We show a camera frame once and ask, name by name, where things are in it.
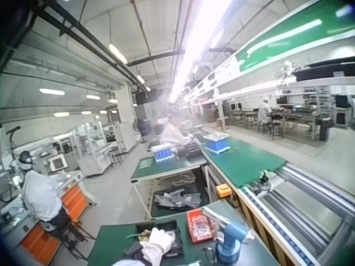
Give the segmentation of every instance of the ceiling beam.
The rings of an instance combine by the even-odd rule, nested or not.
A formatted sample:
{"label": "ceiling beam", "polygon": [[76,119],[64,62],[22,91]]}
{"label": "ceiling beam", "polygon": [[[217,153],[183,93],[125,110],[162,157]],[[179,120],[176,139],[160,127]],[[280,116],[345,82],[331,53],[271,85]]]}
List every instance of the ceiling beam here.
{"label": "ceiling beam", "polygon": [[41,17],[45,19],[47,22],[52,24],[58,29],[62,29],[65,31],[67,35],[75,39],[78,43],[81,45],[85,46],[87,49],[89,49],[91,52],[96,54],[98,57],[100,57],[102,60],[104,60],[106,63],[111,65],[114,69],[116,69],[118,72],[120,72],[122,75],[124,75],[129,81],[131,81],[134,85],[136,86],[141,86],[143,88],[143,85],[140,83],[140,81],[137,79],[137,77],[113,54],[110,52],[110,50],[104,46],[95,36],[91,34],[90,31],[88,31],[80,22],[78,22],[67,10],[65,10],[60,4],[58,4],[57,1],[46,1],[46,4],[48,4],[51,9],[53,9],[55,12],[57,12],[59,15],[61,15],[66,21],[68,21],[71,25],[74,26],[78,31],[80,31],[82,34],[84,34],[91,42],[93,42],[98,48],[100,48],[106,56],[110,57],[115,63],[112,63],[108,58],[104,55],[102,55],[100,52],[98,52],[94,47],[89,45],[85,40],[83,40],[80,36],[75,34],[73,31],[62,25],[61,22],[58,21],[49,15],[46,12],[41,12],[40,8],[36,8],[36,12],[38,14],[41,14]]}
{"label": "ceiling beam", "polygon": [[[229,47],[226,47],[226,48],[216,47],[216,48],[210,48],[207,50],[207,52],[212,52],[212,53],[218,53],[218,52],[222,53],[223,52],[223,53],[230,53],[230,54],[234,53],[235,51],[236,50],[229,48]],[[178,54],[185,54],[185,50],[176,50],[176,51],[172,51],[172,52],[166,52],[166,53],[152,55],[152,56],[141,58],[141,59],[138,59],[138,60],[135,60],[132,62],[128,62],[126,64],[126,66],[133,67],[135,65],[139,65],[139,64],[151,61],[151,60],[160,59],[160,58],[164,58],[164,57],[173,57]]]}
{"label": "ceiling beam", "polygon": [[[143,28],[143,22],[142,22],[142,20],[141,20],[141,18],[140,18],[140,16],[139,16],[138,9],[137,9],[137,5],[135,4],[135,0],[130,0],[130,3],[133,5],[134,13],[135,13],[135,15],[136,15],[136,17],[137,17],[138,24],[139,24],[139,28],[140,28],[140,31],[142,32],[143,39],[144,39],[144,42],[145,42],[145,46],[146,46],[146,48],[147,48],[147,50],[148,50],[148,55],[151,57],[150,47],[149,47],[148,40],[147,40],[147,38],[146,38],[145,31],[144,31],[144,28]],[[157,78],[158,81],[159,81],[159,77],[158,77],[158,74],[157,74],[157,72],[156,72],[154,60],[151,60],[151,64],[153,65],[156,78]]]}
{"label": "ceiling beam", "polygon": [[55,80],[55,79],[43,78],[43,77],[41,77],[41,76],[32,76],[32,75],[11,73],[11,72],[7,72],[7,71],[4,71],[2,74],[3,74],[3,75],[10,75],[10,76],[21,76],[21,77],[23,77],[23,78],[32,78],[32,79],[39,79],[39,80],[51,81],[51,82],[56,82],[56,83],[60,83],[60,84],[67,85],[67,86],[77,87],[77,88],[84,89],[84,90],[96,91],[97,93],[109,94],[107,91],[100,91],[100,90],[95,90],[95,89],[91,89],[91,88],[86,88],[86,87],[83,87],[83,86],[79,86],[79,85],[67,83],[67,82],[64,82],[64,81],[59,81],[59,80]]}
{"label": "ceiling beam", "polygon": [[[222,48],[226,48],[226,47],[231,43],[231,41],[234,40],[235,37],[237,37],[237,36],[239,35],[239,33],[241,33],[241,32],[249,25],[249,23],[254,20],[254,18],[256,18],[262,11],[264,11],[264,10],[265,10],[272,2],[274,2],[274,1],[275,1],[275,0],[270,0],[270,1],[268,1],[263,7],[261,7],[261,8],[259,9],[259,11],[256,12],[256,13],[254,14],[254,16],[252,16],[251,19],[249,19],[248,22],[245,23],[245,24],[233,35],[233,37],[232,37],[225,45],[222,46]],[[217,53],[217,54],[213,57],[212,62],[219,56],[219,54],[220,54],[220,53]]]}

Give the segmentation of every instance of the pipe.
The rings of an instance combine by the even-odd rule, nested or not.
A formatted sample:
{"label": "pipe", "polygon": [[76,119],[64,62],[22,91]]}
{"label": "pipe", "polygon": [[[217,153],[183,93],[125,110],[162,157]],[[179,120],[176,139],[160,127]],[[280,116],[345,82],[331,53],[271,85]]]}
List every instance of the pipe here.
{"label": "pipe", "polygon": [[94,47],[92,47],[90,44],[88,44],[83,38],[81,38],[80,36],[78,36],[76,33],[74,33],[73,31],[71,31],[69,28],[67,28],[65,25],[63,25],[60,21],[56,20],[54,17],[52,17],[50,14],[42,11],[40,8],[35,8],[34,9],[36,14],[38,14],[38,16],[40,16],[41,18],[43,18],[45,21],[47,21],[49,24],[53,25],[54,27],[56,27],[59,30],[64,31],[68,36],[70,36],[71,38],[73,38],[74,40],[76,40],[78,43],[80,43],[82,46],[84,46],[85,48],[87,48],[90,52],[94,53],[96,56],[98,56],[100,59],[102,59],[104,62],[106,62],[107,64],[109,64],[111,67],[113,67],[114,69],[116,69],[119,73],[121,73],[122,75],[124,75],[129,81],[131,81],[133,84],[137,85],[137,86],[141,86],[138,85],[137,82],[135,82],[134,80],[136,79],[132,79],[131,77],[129,77],[125,72],[123,72],[121,69],[118,68],[118,66],[111,62],[107,57],[105,57],[104,55],[102,55],[102,53],[100,53],[99,51],[97,51]]}
{"label": "pipe", "polygon": [[122,70],[119,70],[121,74],[123,74],[126,78],[128,78],[127,74],[126,74],[126,73],[128,73],[128,75],[131,76],[131,78],[128,78],[128,79],[134,80],[133,84],[135,84],[136,86],[142,86],[142,84],[137,79],[137,77],[113,53],[111,53],[107,47],[105,47],[99,40],[97,40],[96,37],[93,36],[90,31],[88,31],[67,10],[65,10],[60,4],[58,4],[57,1],[46,1],[46,2],[54,11],[56,11],[59,15],[61,15],[66,21],[68,21],[70,24],[72,24],[81,33],[83,33],[91,42],[93,42],[97,47],[99,47],[106,55],[111,57],[112,60],[115,61],[115,63],[117,65],[119,65],[125,71],[125,74],[123,74],[121,72]]}
{"label": "pipe", "polygon": [[43,77],[40,77],[40,76],[31,76],[31,75],[25,75],[25,74],[17,74],[17,73],[11,73],[11,72],[6,72],[6,71],[4,71],[2,74],[4,74],[4,75],[10,75],[10,76],[21,76],[21,77],[24,77],[24,78],[32,78],[32,79],[46,80],[46,81],[56,82],[56,83],[60,83],[60,84],[68,85],[68,86],[77,87],[77,88],[80,88],[80,89],[96,91],[97,93],[109,94],[109,93],[107,93],[107,92],[105,92],[105,91],[100,91],[100,90],[95,90],[95,89],[91,89],[91,88],[86,88],[86,87],[83,87],[83,86],[74,85],[74,84],[67,83],[67,82],[64,82],[64,81],[59,81],[59,80],[54,80],[54,79],[47,79],[47,78],[43,78]]}
{"label": "pipe", "polygon": [[8,52],[8,54],[6,55],[5,59],[3,60],[3,62],[1,63],[1,73],[2,71],[6,68],[7,64],[9,63],[11,57],[13,56],[15,50],[20,46],[20,44],[23,42],[24,37],[26,37],[27,33],[30,32],[33,28],[34,22],[36,21],[37,15],[36,14],[32,14],[31,17],[31,21],[29,22],[28,27],[21,32],[21,34],[19,35],[19,37],[17,38],[16,42],[14,43],[14,45],[11,47],[11,50]]}
{"label": "pipe", "polygon": [[[144,31],[144,29],[143,29],[143,22],[142,22],[142,20],[140,19],[140,16],[139,16],[139,13],[138,13],[138,9],[137,9],[137,5],[135,4],[135,0],[131,0],[130,3],[133,5],[134,13],[135,13],[135,16],[137,17],[138,24],[139,24],[139,28],[140,28],[140,31],[142,32],[143,39],[144,39],[144,42],[145,42],[145,46],[146,46],[146,48],[147,48],[147,50],[148,50],[148,55],[151,57],[151,51],[150,51],[150,48],[149,48],[148,40],[147,40],[147,38],[146,38],[145,31]],[[158,82],[159,82],[159,77],[158,77],[158,74],[157,74],[157,72],[156,72],[156,68],[155,68],[154,61],[151,60],[151,63],[152,63],[152,65],[153,65],[156,78],[157,78],[157,80],[158,80]]]}
{"label": "pipe", "polygon": [[[239,33],[241,33],[241,32],[246,28],[246,26],[248,26],[249,23],[250,23],[254,18],[256,18],[264,9],[266,9],[266,8],[267,8],[272,2],[274,2],[274,1],[275,1],[275,0],[270,0],[270,1],[268,1],[262,8],[260,8],[260,10],[259,10],[258,12],[256,12],[255,15],[252,16],[251,19],[249,19],[249,21],[248,21],[247,23],[245,23],[245,24],[241,27],[241,29],[238,30],[238,31],[236,32],[236,34],[234,34],[233,37],[232,37],[225,45],[223,45],[222,47],[223,47],[223,48],[226,48],[226,47],[231,43],[231,41],[234,40],[234,38],[237,37],[237,35],[239,35]],[[219,54],[220,54],[220,52],[217,53],[217,54],[213,57],[213,59],[212,59],[211,62],[213,62],[213,60],[215,60],[215,59],[219,56]]]}
{"label": "pipe", "polygon": [[[190,0],[189,5],[187,7],[187,12],[186,12],[186,17],[185,17],[185,21],[184,21],[184,27],[182,28],[182,33],[181,33],[181,39],[180,39],[180,45],[179,45],[179,50],[181,50],[181,47],[184,43],[184,38],[185,38],[185,31],[186,31],[186,27],[187,27],[187,22],[189,21],[190,18],[190,13],[191,13],[191,7],[193,4],[194,0]],[[175,62],[175,68],[174,68],[174,73],[173,73],[173,83],[175,81],[175,73],[176,73],[176,67],[178,66],[178,61],[179,61],[179,55],[176,58],[176,62]]]}
{"label": "pipe", "polygon": [[[212,52],[212,53],[225,52],[225,53],[230,53],[230,54],[235,52],[235,50],[233,50],[232,48],[229,48],[229,47],[226,47],[226,48],[219,48],[219,47],[210,48],[207,51],[208,52]],[[138,59],[136,61],[132,61],[132,62],[127,63],[126,66],[133,67],[135,65],[139,65],[139,64],[151,61],[151,60],[160,59],[160,58],[164,58],[164,57],[173,57],[173,56],[178,55],[178,54],[185,54],[185,50],[176,50],[176,51],[173,50],[172,52],[166,52],[166,53],[153,55],[153,56],[150,56],[150,57],[141,58],[141,59]]]}

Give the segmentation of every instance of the monitor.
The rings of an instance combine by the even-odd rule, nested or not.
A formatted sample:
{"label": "monitor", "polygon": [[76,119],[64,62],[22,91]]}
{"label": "monitor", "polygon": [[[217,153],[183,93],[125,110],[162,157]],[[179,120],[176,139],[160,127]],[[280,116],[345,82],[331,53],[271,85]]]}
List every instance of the monitor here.
{"label": "monitor", "polygon": [[59,171],[68,168],[67,161],[64,154],[57,154],[47,159],[49,168],[52,172]]}

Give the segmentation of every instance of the white machine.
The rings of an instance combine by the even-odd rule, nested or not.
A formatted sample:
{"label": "white machine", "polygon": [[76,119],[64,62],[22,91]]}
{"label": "white machine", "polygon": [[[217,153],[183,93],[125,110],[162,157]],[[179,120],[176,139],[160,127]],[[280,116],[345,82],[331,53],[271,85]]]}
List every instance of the white machine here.
{"label": "white machine", "polygon": [[134,131],[131,123],[113,122],[105,125],[103,128],[107,141],[115,141],[120,153],[129,152],[136,144],[137,132]]}

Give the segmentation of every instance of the ceiling light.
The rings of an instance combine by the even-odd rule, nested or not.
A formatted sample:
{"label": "ceiling light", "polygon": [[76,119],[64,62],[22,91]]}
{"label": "ceiling light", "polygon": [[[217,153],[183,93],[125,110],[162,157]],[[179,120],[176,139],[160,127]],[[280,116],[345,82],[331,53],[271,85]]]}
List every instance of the ceiling light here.
{"label": "ceiling light", "polygon": [[137,75],[137,79],[138,79],[142,84],[144,84],[144,79],[143,79],[140,75]]}
{"label": "ceiling light", "polygon": [[55,136],[55,137],[53,137],[53,140],[61,140],[61,139],[64,139],[66,137],[69,137],[69,133]]}
{"label": "ceiling light", "polygon": [[268,44],[274,43],[274,42],[278,42],[279,40],[283,40],[286,39],[288,37],[294,36],[298,33],[304,32],[308,29],[311,29],[317,25],[322,24],[322,21],[320,19],[316,19],[315,21],[309,22],[307,24],[304,24],[298,28],[295,29],[291,29],[288,32],[284,32],[281,33],[279,35],[276,35],[274,37],[268,38],[266,40],[263,40],[257,44],[255,44],[253,47],[249,48],[246,52],[248,53],[248,55],[250,55],[252,52],[254,52],[255,50],[258,50],[261,47],[264,47]]}
{"label": "ceiling light", "polygon": [[108,99],[107,102],[112,103],[112,104],[118,103],[117,99]]}
{"label": "ceiling light", "polygon": [[41,93],[54,94],[54,95],[64,95],[65,92],[61,90],[50,90],[50,89],[39,89]]}
{"label": "ceiling light", "polygon": [[232,0],[204,0],[196,16],[196,20],[190,38],[187,41],[184,59],[179,66],[177,75],[174,79],[173,88],[169,101],[174,103],[181,90],[183,89],[193,62],[202,54],[206,44],[211,39],[220,20],[226,13]]}
{"label": "ceiling light", "polygon": [[221,30],[220,32],[218,32],[217,36],[210,43],[210,48],[215,48],[217,46],[218,42],[222,38],[223,32],[224,32],[224,29]]}
{"label": "ceiling light", "polygon": [[196,74],[197,71],[198,71],[198,69],[199,69],[199,66],[196,65],[196,66],[192,69],[192,73]]}
{"label": "ceiling light", "polygon": [[94,99],[94,100],[100,100],[99,96],[95,96],[95,95],[87,95],[88,99]]}
{"label": "ceiling light", "polygon": [[57,112],[54,114],[56,117],[63,117],[63,116],[69,116],[68,112]]}
{"label": "ceiling light", "polygon": [[124,64],[128,63],[127,59],[122,55],[122,53],[120,53],[120,51],[118,51],[118,49],[113,44],[109,45],[109,49],[114,55],[116,55],[118,59],[122,61],[122,63]]}

